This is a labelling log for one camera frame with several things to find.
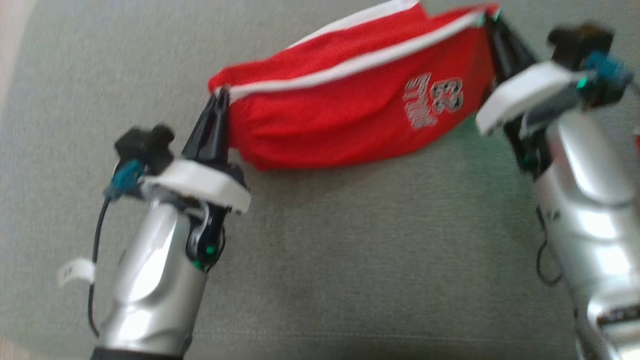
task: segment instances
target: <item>embroidered logo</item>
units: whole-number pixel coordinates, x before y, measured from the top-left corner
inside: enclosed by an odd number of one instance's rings
[[[445,110],[454,113],[463,104],[461,78],[436,81],[428,91],[430,80],[429,72],[409,80],[404,88],[404,112],[415,130],[435,126],[436,115]]]

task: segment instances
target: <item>white stripe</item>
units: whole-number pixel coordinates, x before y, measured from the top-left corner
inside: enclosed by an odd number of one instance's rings
[[[243,97],[254,93],[284,92],[311,88],[346,78],[368,69],[379,67],[380,65],[415,54],[429,46],[453,37],[464,29],[472,28],[478,25],[479,20],[482,19],[483,16],[484,12],[482,11],[470,12],[460,17],[458,20],[450,22],[446,26],[430,33],[378,51],[357,56],[356,58],[349,59],[329,69],[301,76],[299,78],[291,80],[259,81],[257,83],[247,85],[233,86],[229,90],[230,102],[233,103],[238,99],[242,99]]]
[[[343,19],[332,22],[329,25],[322,27],[320,30],[303,37],[301,40],[297,41],[292,46],[288,48],[300,45],[304,42],[307,42],[313,38],[317,38],[320,35],[324,35],[327,33],[331,33],[338,30],[344,30],[348,28],[352,28],[353,26],[364,24],[365,22],[377,20],[389,15],[393,15],[395,13],[403,12],[405,10],[409,10],[417,5],[420,1],[418,0],[391,0],[386,3],[378,4],[376,6],[372,6],[368,9],[364,9],[360,12],[356,12],[352,15],[349,15]]]

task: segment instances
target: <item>green light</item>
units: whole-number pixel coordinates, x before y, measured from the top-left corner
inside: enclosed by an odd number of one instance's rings
[[[578,88],[578,90],[581,90],[585,88],[585,86],[587,86],[588,82],[589,82],[589,79],[587,78],[581,79],[580,81],[578,81],[578,85],[576,85],[576,88]]]

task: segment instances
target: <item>folded red cloth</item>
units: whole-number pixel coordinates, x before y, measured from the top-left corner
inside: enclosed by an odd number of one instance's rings
[[[393,0],[327,25],[271,58],[209,80],[231,94],[230,137],[258,169],[323,168],[423,148],[475,112],[494,70],[484,16],[429,18]]]

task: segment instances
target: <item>white cable tag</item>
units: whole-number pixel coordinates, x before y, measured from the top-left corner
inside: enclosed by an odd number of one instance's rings
[[[64,264],[58,270],[58,287],[63,287],[68,282],[84,279],[93,284],[95,279],[95,265],[91,260],[85,258],[77,258]]]

